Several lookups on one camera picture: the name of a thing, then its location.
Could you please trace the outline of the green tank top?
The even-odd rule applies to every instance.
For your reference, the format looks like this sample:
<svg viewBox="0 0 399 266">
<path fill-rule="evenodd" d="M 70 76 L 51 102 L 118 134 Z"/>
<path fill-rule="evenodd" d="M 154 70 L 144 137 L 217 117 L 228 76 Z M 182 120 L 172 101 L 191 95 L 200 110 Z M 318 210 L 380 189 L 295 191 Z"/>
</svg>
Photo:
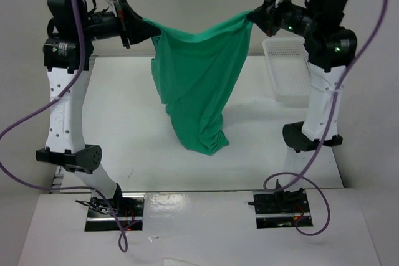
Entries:
<svg viewBox="0 0 399 266">
<path fill-rule="evenodd" d="M 194 34 L 149 19 L 161 31 L 152 37 L 151 74 L 180 143 L 208 156 L 229 145 L 223 109 L 249 52 L 253 23 L 244 11 Z"/>
</svg>

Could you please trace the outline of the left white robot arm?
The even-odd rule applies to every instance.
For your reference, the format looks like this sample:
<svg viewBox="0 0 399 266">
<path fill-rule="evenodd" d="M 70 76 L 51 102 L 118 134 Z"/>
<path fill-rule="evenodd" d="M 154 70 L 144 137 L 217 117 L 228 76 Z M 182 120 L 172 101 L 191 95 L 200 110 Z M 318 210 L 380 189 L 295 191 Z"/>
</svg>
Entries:
<svg viewBox="0 0 399 266">
<path fill-rule="evenodd" d="M 132 205 L 101 165 L 102 149 L 88 145 L 82 131 L 82 111 L 95 40 L 120 37 L 126 48 L 160 34 L 127 0 L 107 0 L 114 10 L 89 11 L 86 0 L 47 0 L 52 19 L 43 46 L 50 86 L 50 126 L 45 147 L 36 160 L 63 167 L 93 188 L 92 209 L 116 216 Z"/>
</svg>

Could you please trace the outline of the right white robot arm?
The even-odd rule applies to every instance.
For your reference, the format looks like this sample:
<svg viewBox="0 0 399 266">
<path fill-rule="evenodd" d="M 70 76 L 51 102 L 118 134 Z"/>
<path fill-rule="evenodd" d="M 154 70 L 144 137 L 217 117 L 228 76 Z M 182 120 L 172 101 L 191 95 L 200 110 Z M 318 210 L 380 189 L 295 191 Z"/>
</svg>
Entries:
<svg viewBox="0 0 399 266">
<path fill-rule="evenodd" d="M 355 58 L 357 37 L 341 26 L 348 0 L 264 0 L 248 19 L 265 34 L 262 46 L 275 98 L 307 105 L 304 121 L 284 125 L 285 175 L 277 183 L 274 207 L 288 211 L 295 203 L 285 189 L 300 186 L 305 172 L 324 147 L 341 145 L 337 119 L 344 75 Z"/>
</svg>

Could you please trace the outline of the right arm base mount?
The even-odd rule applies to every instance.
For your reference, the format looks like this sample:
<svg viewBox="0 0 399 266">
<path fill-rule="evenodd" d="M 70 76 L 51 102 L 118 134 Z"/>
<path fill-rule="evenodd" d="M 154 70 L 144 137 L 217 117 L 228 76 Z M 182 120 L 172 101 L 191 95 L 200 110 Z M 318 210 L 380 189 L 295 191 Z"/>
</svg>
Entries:
<svg viewBox="0 0 399 266">
<path fill-rule="evenodd" d="M 254 208 L 258 229 L 312 227 L 307 194 L 304 188 L 294 191 L 254 192 L 248 206 Z"/>
</svg>

